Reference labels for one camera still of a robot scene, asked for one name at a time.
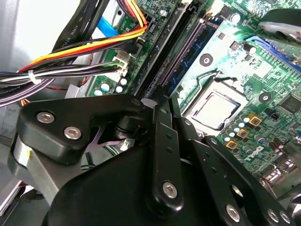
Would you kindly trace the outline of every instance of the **metal bolt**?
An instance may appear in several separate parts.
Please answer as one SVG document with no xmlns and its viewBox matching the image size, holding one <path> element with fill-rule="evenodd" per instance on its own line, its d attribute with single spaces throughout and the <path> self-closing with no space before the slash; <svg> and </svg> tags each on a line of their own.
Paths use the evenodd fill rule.
<svg viewBox="0 0 301 226">
<path fill-rule="evenodd" d="M 268 209 L 268 214 L 269 214 L 269 217 L 272 218 L 273 221 L 275 221 L 276 223 L 279 222 L 279 218 L 277 217 L 277 215 L 274 213 L 273 210 Z"/>
<path fill-rule="evenodd" d="M 280 211 L 280 216 L 282 217 L 282 219 L 283 219 L 286 223 L 288 223 L 288 224 L 291 223 L 291 220 L 289 219 L 289 217 L 288 217 L 283 211 Z"/>
<path fill-rule="evenodd" d="M 136 106 L 140 106 L 140 101 L 137 100 L 137 99 L 133 99 L 133 100 L 132 100 L 132 103 L 133 103 L 134 105 L 136 105 Z"/>
<path fill-rule="evenodd" d="M 160 110 L 161 110 L 161 112 L 163 112 L 164 114 L 167 114 L 168 113 L 168 111 L 167 110 L 165 110 L 164 108 L 160 108 Z"/>
<path fill-rule="evenodd" d="M 217 144 L 216 140 L 214 138 L 210 139 L 212 143 L 214 143 L 215 145 Z"/>
<path fill-rule="evenodd" d="M 67 127 L 64 130 L 64 134 L 68 139 L 71 140 L 78 140 L 81 137 L 81 131 L 78 128 L 72 126 Z"/>
<path fill-rule="evenodd" d="M 53 114 L 49 113 L 49 112 L 40 112 L 37 115 L 37 119 L 38 121 L 42 122 L 42 123 L 52 123 L 55 120 L 55 117 L 53 116 Z"/>
<path fill-rule="evenodd" d="M 186 123 L 187 125 L 189 125 L 189 126 L 192 125 L 191 121 L 189 121 L 188 119 L 185 119 L 185 123 Z"/>
<path fill-rule="evenodd" d="M 239 222 L 240 221 L 240 215 L 239 213 L 237 212 L 237 210 L 231 206 L 230 204 L 228 204 L 226 206 L 226 211 L 227 211 L 227 214 L 232 218 L 232 220 L 234 220 L 235 222 Z"/>
<path fill-rule="evenodd" d="M 170 182 L 165 182 L 163 184 L 163 191 L 171 199 L 175 199 L 178 195 L 176 187 Z"/>
</svg>

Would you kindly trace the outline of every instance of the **motherboard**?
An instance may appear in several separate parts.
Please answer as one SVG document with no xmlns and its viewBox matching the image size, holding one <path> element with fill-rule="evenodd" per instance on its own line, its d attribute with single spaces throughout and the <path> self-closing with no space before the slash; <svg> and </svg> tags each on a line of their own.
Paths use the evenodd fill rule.
<svg viewBox="0 0 301 226">
<path fill-rule="evenodd" d="M 98 76 L 90 96 L 176 95 L 200 136 L 214 135 L 259 180 L 271 183 L 301 167 L 301 45 L 267 32 L 271 10 L 301 0 L 138 0 L 148 30 L 138 52 L 109 50 L 123 74 Z M 135 28 L 123 17 L 119 33 Z"/>
</svg>

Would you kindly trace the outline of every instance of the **white connector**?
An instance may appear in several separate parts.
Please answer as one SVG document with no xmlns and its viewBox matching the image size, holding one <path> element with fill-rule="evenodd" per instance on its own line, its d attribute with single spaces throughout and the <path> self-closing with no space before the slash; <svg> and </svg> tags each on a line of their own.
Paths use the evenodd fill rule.
<svg viewBox="0 0 301 226">
<path fill-rule="evenodd" d="M 113 61 L 123 63 L 123 66 L 120 66 L 118 74 L 120 76 L 125 76 L 128 70 L 128 61 L 130 59 L 130 55 L 124 51 L 118 51 L 118 54 L 113 58 Z"/>
</svg>

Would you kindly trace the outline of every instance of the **cpu socket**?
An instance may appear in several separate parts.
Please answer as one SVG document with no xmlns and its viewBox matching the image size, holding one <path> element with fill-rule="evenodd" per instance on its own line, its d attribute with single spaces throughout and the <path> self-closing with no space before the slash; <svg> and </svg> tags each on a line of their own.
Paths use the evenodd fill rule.
<svg viewBox="0 0 301 226">
<path fill-rule="evenodd" d="M 210 78 L 183 116 L 200 131 L 217 136 L 247 105 L 245 95 L 223 81 Z"/>
</svg>

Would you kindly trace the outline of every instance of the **yellow wire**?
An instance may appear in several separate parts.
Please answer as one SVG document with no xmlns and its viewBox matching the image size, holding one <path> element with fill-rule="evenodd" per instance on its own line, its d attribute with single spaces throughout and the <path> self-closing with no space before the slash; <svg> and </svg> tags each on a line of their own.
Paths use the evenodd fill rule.
<svg viewBox="0 0 301 226">
<path fill-rule="evenodd" d="M 133 38 L 136 38 L 136 37 L 142 35 L 145 32 L 146 28 L 147 28 L 147 25 L 143 26 L 143 23 L 144 22 L 146 23 L 145 17 L 142 14 L 142 12 L 140 11 L 140 9 L 137 6 L 137 4 L 135 3 L 135 1 L 132 0 L 133 3 L 131 2 L 131 0 L 127 0 L 127 1 L 128 1 L 129 6 L 131 7 L 131 9 L 133 10 L 135 16 L 138 19 L 139 25 L 141 26 L 140 29 L 138 29 L 136 31 L 128 32 L 128 33 L 125 33 L 125 34 L 120 34 L 118 36 L 108 38 L 108 39 L 103 40 L 103 41 L 98 41 L 98 42 L 95 42 L 95 43 L 87 44 L 85 46 L 79 46 L 79 47 L 75 47 L 75 48 L 72 48 L 72 49 L 67 49 L 67 50 L 64 50 L 64 51 L 60 51 L 60 52 L 57 52 L 57 53 L 52 53 L 52 54 L 48 54 L 48 55 L 45 55 L 45 56 L 41 56 L 41 57 L 35 59 L 32 63 L 34 64 L 34 63 L 40 62 L 40 61 L 48 59 L 48 58 L 59 57 L 61 55 L 71 54 L 71 53 L 76 52 L 76 51 L 85 50 L 87 48 L 101 46 L 101 45 L 109 44 L 109 43 L 112 43 L 112 42 L 118 42 L 118 41 L 133 39 Z"/>
<path fill-rule="evenodd" d="M 143 23 L 146 25 L 146 19 L 143 15 L 143 13 L 141 12 L 141 10 L 139 9 L 139 6 L 137 5 L 137 3 L 135 2 L 135 0 L 132 0 L 132 4 L 134 5 L 135 9 L 137 10 L 137 12 L 139 13 L 140 18 L 143 20 Z"/>
<path fill-rule="evenodd" d="M 133 3 L 131 2 L 131 0 L 127 0 L 129 6 L 131 7 L 131 9 L 133 10 L 138 22 L 139 22 L 139 25 L 140 27 L 143 27 L 143 22 L 142 22 L 142 19 L 137 11 L 137 9 L 135 8 L 135 6 L 133 5 Z"/>
<path fill-rule="evenodd" d="M 57 52 L 57 53 L 52 53 L 52 54 L 49 54 L 49 55 L 46 55 L 46 56 L 41 56 L 41 57 L 35 59 L 33 61 L 33 63 L 40 62 L 40 61 L 45 60 L 47 58 L 58 57 L 60 55 L 69 54 L 69 53 L 72 53 L 72 52 L 75 52 L 75 51 L 84 50 L 84 49 L 91 48 L 91 47 L 96 47 L 96 46 L 101 46 L 101 45 L 108 44 L 108 43 L 111 43 L 111 42 L 117 42 L 117 41 L 124 41 L 124 40 L 128 40 L 128 39 L 133 39 L 133 38 L 136 38 L 136 37 L 142 35 L 144 33 L 144 31 L 145 31 L 145 29 L 143 29 L 142 32 L 139 32 L 139 33 L 136 33 L 136 34 L 133 34 L 133 35 L 121 36 L 121 37 L 117 36 L 114 39 L 106 39 L 106 40 L 98 41 L 98 42 L 88 44 L 88 45 L 85 45 L 85 46 L 75 47 L 75 48 L 60 51 L 60 52 Z"/>
</svg>

